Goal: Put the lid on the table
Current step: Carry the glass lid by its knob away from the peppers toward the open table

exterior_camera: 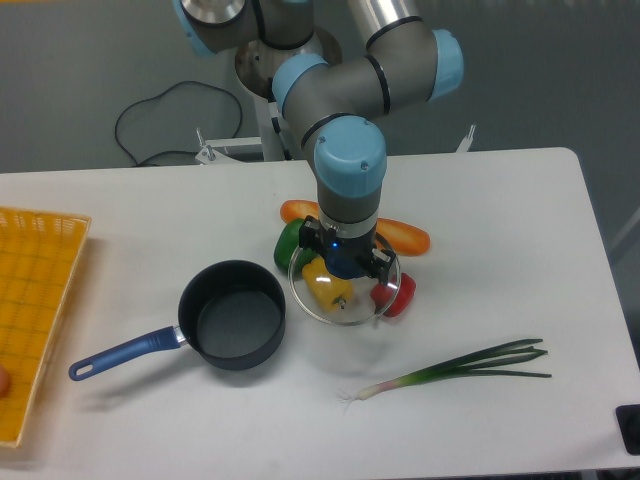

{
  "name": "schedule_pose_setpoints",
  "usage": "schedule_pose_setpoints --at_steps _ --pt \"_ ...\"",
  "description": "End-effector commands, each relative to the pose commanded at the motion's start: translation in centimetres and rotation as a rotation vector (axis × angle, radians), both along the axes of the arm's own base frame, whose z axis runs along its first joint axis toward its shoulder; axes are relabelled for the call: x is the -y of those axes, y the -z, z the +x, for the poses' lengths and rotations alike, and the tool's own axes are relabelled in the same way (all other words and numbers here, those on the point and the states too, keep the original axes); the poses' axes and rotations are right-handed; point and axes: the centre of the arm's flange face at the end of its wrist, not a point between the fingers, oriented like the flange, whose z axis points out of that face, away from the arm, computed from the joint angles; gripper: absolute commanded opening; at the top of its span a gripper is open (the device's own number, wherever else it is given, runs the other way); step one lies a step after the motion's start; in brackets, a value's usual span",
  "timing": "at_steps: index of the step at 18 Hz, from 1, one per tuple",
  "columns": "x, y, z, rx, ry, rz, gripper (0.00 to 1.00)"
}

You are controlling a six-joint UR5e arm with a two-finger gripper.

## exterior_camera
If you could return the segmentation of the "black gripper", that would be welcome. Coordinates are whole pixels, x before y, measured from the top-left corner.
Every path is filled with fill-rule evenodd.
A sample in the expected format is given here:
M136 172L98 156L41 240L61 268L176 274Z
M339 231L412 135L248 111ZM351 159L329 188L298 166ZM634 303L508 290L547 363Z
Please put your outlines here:
M387 285L393 275L396 254L389 249L375 248L376 226L375 220L340 223L332 219L319 221L308 215L299 228L298 246L303 250L317 250L325 260L370 263L370 277Z

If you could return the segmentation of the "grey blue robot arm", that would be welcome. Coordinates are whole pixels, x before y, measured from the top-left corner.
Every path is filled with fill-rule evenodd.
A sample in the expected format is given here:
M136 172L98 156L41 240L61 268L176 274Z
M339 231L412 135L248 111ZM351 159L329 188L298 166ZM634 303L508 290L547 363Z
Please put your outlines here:
M341 279L387 283L396 256L376 244L387 167L375 119L454 91L464 75L457 39L428 28L413 1L352 1L364 40L361 58L331 64L310 1L178 1L196 51L255 47L255 75L306 157L317 184L319 217L299 244Z

